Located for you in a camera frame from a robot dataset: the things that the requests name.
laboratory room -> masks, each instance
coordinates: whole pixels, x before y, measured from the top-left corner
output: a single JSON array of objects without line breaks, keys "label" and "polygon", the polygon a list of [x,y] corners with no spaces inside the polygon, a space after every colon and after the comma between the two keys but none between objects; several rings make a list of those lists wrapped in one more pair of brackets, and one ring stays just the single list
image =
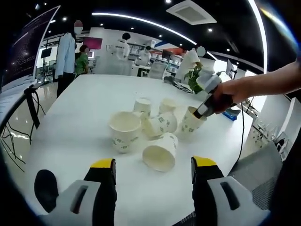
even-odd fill
[{"label": "laboratory room", "polygon": [[295,225],[293,0],[9,4],[1,221]]}]

upright paper cup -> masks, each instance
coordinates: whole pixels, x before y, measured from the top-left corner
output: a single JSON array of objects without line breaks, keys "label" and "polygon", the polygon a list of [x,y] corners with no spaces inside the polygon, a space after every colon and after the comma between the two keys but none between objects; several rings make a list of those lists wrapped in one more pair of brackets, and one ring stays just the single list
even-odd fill
[{"label": "upright paper cup", "polygon": [[165,112],[173,112],[176,108],[176,103],[173,99],[164,98],[159,107],[159,114],[165,113]]},{"label": "upright paper cup", "polygon": [[109,122],[113,147],[120,153],[128,153],[141,132],[141,120],[131,112],[118,112]]},{"label": "upright paper cup", "polygon": [[159,136],[168,132],[173,133],[177,127],[178,122],[172,112],[166,112],[144,121],[144,131],[149,137]]},{"label": "upright paper cup", "polygon": [[149,118],[151,115],[151,101],[148,98],[139,98],[136,99],[134,105],[134,112],[145,113],[143,118]]},{"label": "upright paper cup", "polygon": [[198,119],[196,116],[194,116],[193,113],[196,110],[197,109],[195,107],[188,107],[179,127],[177,134],[179,138],[187,138],[207,120],[206,117]]},{"label": "upright paper cup", "polygon": [[175,165],[177,147],[177,137],[172,133],[165,133],[144,149],[142,159],[146,165],[154,170],[167,172]]}]

ceiling light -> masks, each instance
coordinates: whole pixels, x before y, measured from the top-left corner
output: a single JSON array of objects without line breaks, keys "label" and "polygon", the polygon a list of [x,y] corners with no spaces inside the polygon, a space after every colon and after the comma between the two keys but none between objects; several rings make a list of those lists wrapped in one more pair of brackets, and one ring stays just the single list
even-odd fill
[{"label": "ceiling light", "polygon": [[154,26],[157,26],[157,27],[160,27],[162,29],[165,29],[169,32],[172,32],[184,39],[186,39],[187,41],[190,41],[192,44],[196,45],[197,43],[191,39],[189,39],[188,37],[168,28],[168,27],[165,27],[163,25],[160,25],[160,24],[157,24],[157,23],[154,23],[152,21],[149,21],[149,20],[145,20],[145,19],[142,19],[142,18],[138,18],[138,17],[134,17],[134,16],[127,16],[127,15],[122,15],[122,14],[114,14],[114,13],[92,13],[93,16],[118,16],[118,17],[123,17],[123,18],[128,18],[128,19],[133,19],[133,20],[139,20],[139,21],[142,21],[142,22],[145,22],[145,23],[148,23],[148,24],[151,24],[151,25],[154,25]]},{"label": "ceiling light", "polygon": [[207,54],[208,54],[209,56],[211,56],[214,60],[217,60],[217,58],[216,58],[212,53],[207,52]]},{"label": "ceiling light", "polygon": [[257,20],[257,23],[259,26],[261,40],[262,40],[262,48],[263,48],[263,72],[267,73],[267,71],[268,71],[268,43],[267,43],[267,36],[265,34],[262,17],[260,15],[259,9],[257,8],[255,1],[254,0],[248,0],[248,1],[252,7],[252,10],[255,14],[255,17],[256,17],[256,20]]}]

paper cup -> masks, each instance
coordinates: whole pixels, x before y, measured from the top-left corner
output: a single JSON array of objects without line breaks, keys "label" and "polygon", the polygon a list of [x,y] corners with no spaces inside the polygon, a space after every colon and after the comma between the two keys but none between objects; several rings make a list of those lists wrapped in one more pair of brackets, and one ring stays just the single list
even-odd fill
[{"label": "paper cup", "polygon": [[176,108],[176,103],[173,99],[164,98],[159,107],[159,114],[165,113],[165,112],[173,112]]},{"label": "paper cup", "polygon": [[150,142],[142,154],[146,165],[160,172],[167,172],[174,167],[178,139],[172,133],[165,133],[158,140]]},{"label": "paper cup", "polygon": [[144,131],[149,137],[159,136],[163,133],[173,133],[178,127],[176,117],[172,112],[160,114],[144,121]]},{"label": "paper cup", "polygon": [[207,120],[206,117],[198,119],[193,114],[195,111],[195,107],[188,107],[183,117],[183,120],[179,126],[179,131],[177,134],[179,138],[187,138]]},{"label": "paper cup", "polygon": [[130,152],[141,132],[140,118],[131,112],[118,112],[111,117],[109,126],[114,149],[120,153]]},{"label": "paper cup", "polygon": [[134,112],[143,112],[145,113],[143,118],[149,118],[151,115],[151,101],[148,98],[144,97],[136,99]]}]

